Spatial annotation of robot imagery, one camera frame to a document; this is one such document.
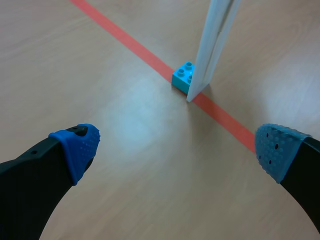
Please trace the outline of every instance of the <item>white vertical pole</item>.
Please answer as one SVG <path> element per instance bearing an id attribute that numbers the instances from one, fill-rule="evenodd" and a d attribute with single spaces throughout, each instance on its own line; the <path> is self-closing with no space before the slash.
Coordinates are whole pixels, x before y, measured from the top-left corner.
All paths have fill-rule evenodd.
<path id="1" fill-rule="evenodd" d="M 210 83 L 239 3 L 240 0 L 211 0 L 186 98 L 188 102 Z"/>

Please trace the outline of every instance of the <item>wooden surface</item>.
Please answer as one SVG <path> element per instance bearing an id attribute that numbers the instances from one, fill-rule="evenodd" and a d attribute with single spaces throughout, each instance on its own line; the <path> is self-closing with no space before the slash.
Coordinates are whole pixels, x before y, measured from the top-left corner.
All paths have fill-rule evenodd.
<path id="1" fill-rule="evenodd" d="M 209 1 L 90 0 L 172 68 L 194 61 Z M 242 0 L 205 94 L 248 129 L 320 138 L 320 3 Z M 101 142 L 43 240 L 312 240 L 255 156 L 67 0 L 0 2 L 1 161 L 89 122 Z"/>

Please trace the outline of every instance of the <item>lego brick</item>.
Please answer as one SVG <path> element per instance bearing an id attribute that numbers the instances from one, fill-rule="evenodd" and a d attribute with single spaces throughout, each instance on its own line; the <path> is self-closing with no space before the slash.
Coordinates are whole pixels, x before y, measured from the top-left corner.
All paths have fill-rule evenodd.
<path id="1" fill-rule="evenodd" d="M 185 94 L 188 94 L 194 70 L 195 65 L 187 61 L 173 73 L 171 84 Z"/>

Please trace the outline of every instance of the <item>red tape line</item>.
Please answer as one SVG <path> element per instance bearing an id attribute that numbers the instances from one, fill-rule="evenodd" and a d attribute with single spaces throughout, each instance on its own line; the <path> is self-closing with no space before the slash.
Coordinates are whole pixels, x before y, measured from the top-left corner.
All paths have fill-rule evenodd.
<path id="1" fill-rule="evenodd" d="M 174 70 L 165 64 L 159 57 L 154 55 L 141 43 L 126 33 L 118 25 L 104 16 L 85 0 L 70 0 L 75 6 L 82 10 L 88 17 L 99 24 L 104 30 L 110 33 L 120 43 L 126 46 L 131 52 L 142 59 L 146 64 L 157 71 L 164 79 L 171 83 Z M 203 93 L 198 94 L 193 102 L 206 112 L 211 118 L 216 120 L 239 142 L 246 146 L 251 152 L 255 153 L 255 137 L 252 132 L 245 128 L 241 123 L 230 116 L 225 110 L 215 104 Z"/>

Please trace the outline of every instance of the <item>blue rubber fingertip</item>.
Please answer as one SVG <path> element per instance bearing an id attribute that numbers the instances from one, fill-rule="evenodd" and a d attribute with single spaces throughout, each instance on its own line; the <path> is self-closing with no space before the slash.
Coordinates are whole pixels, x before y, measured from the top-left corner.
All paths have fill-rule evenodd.
<path id="1" fill-rule="evenodd" d="M 264 124 L 257 129 L 256 158 L 278 184 L 285 178 L 306 137 L 310 135 L 276 124 Z"/>
<path id="2" fill-rule="evenodd" d="M 85 136 L 78 136 L 74 132 L 60 130 L 52 132 L 49 137 L 60 141 L 64 150 L 64 158 L 68 166 L 73 185 L 83 177 L 88 162 L 96 155 L 100 142 L 99 130 L 92 124 L 79 124 L 86 126 Z"/>

